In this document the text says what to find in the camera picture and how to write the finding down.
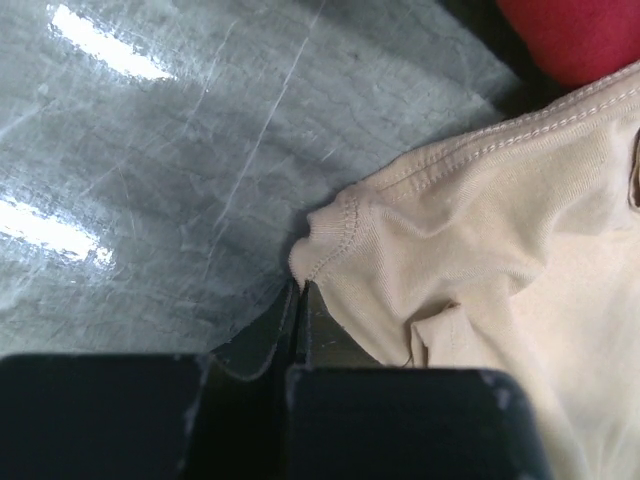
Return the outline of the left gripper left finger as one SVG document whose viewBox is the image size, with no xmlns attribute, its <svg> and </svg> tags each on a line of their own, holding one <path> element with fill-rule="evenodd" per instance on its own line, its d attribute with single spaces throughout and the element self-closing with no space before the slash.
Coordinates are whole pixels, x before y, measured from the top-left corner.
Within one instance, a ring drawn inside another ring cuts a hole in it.
<svg viewBox="0 0 640 480">
<path fill-rule="evenodd" d="M 211 351 L 207 380 L 282 383 L 296 355 L 298 310 L 299 286 L 288 280 L 264 312 Z"/>
</svg>

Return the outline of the beige t shirt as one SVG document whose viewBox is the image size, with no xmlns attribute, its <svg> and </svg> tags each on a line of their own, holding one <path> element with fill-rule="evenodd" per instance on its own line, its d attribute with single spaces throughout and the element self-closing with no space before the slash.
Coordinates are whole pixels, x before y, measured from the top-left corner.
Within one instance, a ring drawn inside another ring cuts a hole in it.
<svg viewBox="0 0 640 480">
<path fill-rule="evenodd" d="M 486 367 L 558 479 L 639 475 L 639 67 L 427 145 L 309 218 L 289 265 L 374 359 Z"/>
</svg>

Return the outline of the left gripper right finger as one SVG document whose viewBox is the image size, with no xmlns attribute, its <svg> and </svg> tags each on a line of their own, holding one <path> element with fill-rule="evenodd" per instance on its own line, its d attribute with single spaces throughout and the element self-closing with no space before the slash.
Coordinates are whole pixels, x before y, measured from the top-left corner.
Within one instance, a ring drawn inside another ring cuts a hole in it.
<svg viewBox="0 0 640 480">
<path fill-rule="evenodd" d="M 296 310 L 294 366 L 306 370 L 382 367 L 331 316 L 312 282 L 305 284 Z"/>
</svg>

